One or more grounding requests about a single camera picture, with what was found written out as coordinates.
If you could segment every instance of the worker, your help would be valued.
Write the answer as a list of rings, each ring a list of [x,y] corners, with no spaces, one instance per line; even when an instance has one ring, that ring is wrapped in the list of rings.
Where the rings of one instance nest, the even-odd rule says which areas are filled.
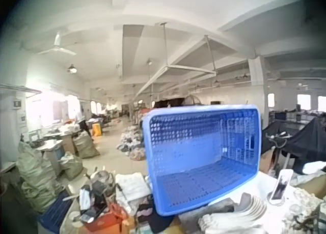
[[[80,111],[76,112],[75,123],[78,123],[80,129],[83,131],[86,131],[89,134],[89,136],[92,137],[92,135],[88,129],[88,126],[86,124],[83,107],[80,107]]]

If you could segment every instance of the phone stand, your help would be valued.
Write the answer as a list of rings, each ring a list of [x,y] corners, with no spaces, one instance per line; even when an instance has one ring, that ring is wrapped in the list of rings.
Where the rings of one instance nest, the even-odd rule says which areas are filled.
[[[275,203],[272,203],[271,200],[270,200],[270,197],[272,195],[273,192],[270,192],[268,195],[267,195],[267,201],[270,205],[274,205],[274,206],[282,206],[285,202],[285,197],[282,196],[282,199],[279,203],[275,204]]]

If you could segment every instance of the blue crate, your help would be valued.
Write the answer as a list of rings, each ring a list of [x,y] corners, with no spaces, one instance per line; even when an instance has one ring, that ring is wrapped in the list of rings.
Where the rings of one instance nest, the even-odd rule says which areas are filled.
[[[203,206],[258,172],[261,125],[254,105],[155,109],[143,129],[160,215]]]
[[[69,197],[66,190],[62,191],[55,202],[38,217],[39,223],[48,231],[55,234],[60,233],[60,227],[66,214],[72,204],[72,199],[62,201],[65,197]]]

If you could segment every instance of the bag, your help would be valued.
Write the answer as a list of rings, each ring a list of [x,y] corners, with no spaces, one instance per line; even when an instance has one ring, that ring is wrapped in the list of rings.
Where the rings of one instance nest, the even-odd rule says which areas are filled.
[[[79,175],[84,168],[83,160],[80,157],[72,155],[70,152],[66,152],[59,163],[70,181]]]
[[[42,153],[25,142],[18,144],[17,168],[24,179],[22,192],[38,212],[44,212],[63,190],[57,182],[55,171]]]
[[[80,158],[92,158],[100,155],[93,144],[92,138],[86,131],[81,132],[78,137],[73,139],[73,141],[78,150],[78,156]]]
[[[39,190],[30,186],[27,182],[21,185],[21,189],[32,208],[40,213],[45,212],[55,202],[59,194],[46,189]]]

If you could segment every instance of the concrete floor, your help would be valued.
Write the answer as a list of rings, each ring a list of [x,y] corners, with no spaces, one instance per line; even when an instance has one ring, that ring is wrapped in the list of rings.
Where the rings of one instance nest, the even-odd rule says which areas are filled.
[[[120,123],[112,124],[114,125],[103,129],[102,136],[93,137],[100,156],[83,159],[84,170],[74,180],[68,181],[64,177],[61,178],[62,184],[69,185],[72,193],[79,192],[80,187],[86,182],[86,178],[83,175],[86,172],[88,174],[93,173],[96,166],[98,168],[105,166],[107,171],[115,170],[116,174],[131,174],[135,172],[140,172],[145,176],[148,174],[146,160],[133,161],[116,149],[116,146],[120,143],[122,130],[130,125],[128,118],[122,118]]]

